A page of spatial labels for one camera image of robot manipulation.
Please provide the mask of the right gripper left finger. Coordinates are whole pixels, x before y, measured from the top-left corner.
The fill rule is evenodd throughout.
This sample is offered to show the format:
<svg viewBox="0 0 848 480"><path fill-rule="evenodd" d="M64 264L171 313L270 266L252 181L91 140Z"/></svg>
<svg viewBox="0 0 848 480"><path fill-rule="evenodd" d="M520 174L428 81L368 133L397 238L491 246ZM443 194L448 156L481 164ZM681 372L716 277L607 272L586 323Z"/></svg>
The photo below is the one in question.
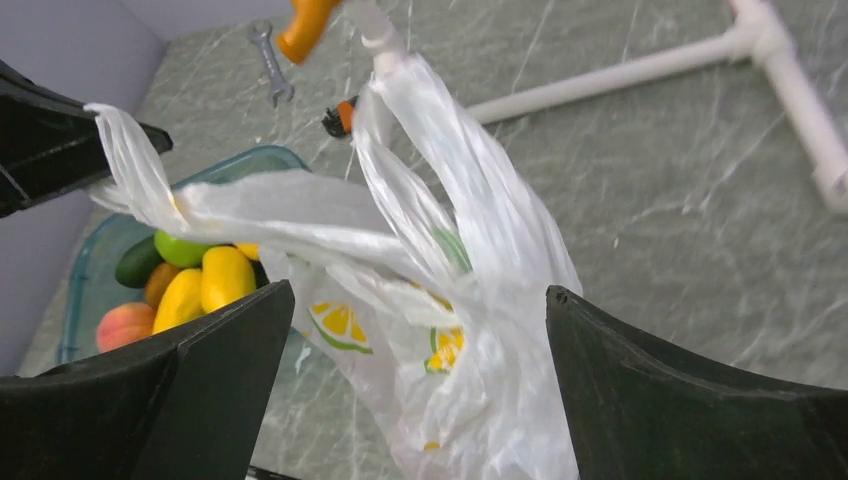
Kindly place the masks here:
<svg viewBox="0 0 848 480"><path fill-rule="evenodd" d="M295 299L279 281L128 346L1 381L5 479L244 479Z"/></svg>

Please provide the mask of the white plastic bag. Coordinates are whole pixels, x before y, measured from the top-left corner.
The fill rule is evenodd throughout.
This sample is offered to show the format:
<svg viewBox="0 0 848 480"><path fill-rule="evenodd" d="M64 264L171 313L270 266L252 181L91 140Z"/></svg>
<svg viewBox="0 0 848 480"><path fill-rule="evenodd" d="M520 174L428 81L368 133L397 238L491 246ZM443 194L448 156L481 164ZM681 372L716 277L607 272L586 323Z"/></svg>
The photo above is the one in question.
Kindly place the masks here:
<svg viewBox="0 0 848 480"><path fill-rule="evenodd" d="M254 243L294 327L372 413L410 479L579 475L545 293L580 282L501 144L419 55L361 90L356 184L300 169L173 189L126 112L90 103L100 205L180 239Z"/></svg>

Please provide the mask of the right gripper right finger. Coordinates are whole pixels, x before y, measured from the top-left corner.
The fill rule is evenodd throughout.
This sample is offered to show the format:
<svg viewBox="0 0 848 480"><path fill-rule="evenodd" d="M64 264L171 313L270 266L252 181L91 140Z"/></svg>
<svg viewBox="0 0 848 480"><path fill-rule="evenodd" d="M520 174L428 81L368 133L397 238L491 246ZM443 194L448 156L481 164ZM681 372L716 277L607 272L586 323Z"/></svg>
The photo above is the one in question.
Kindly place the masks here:
<svg viewBox="0 0 848 480"><path fill-rule="evenodd" d="M847 394L741 370L551 286L546 325L584 479L843 479Z"/></svg>

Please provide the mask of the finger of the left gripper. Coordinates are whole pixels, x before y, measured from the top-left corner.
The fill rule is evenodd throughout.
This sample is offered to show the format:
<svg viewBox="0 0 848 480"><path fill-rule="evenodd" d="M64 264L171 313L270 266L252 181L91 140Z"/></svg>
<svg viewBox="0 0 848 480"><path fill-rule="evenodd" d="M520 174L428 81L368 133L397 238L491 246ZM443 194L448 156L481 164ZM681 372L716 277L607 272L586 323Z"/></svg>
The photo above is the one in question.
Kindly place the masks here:
<svg viewBox="0 0 848 480"><path fill-rule="evenodd" d="M1 216L111 175L95 114L1 64Z"/></svg>

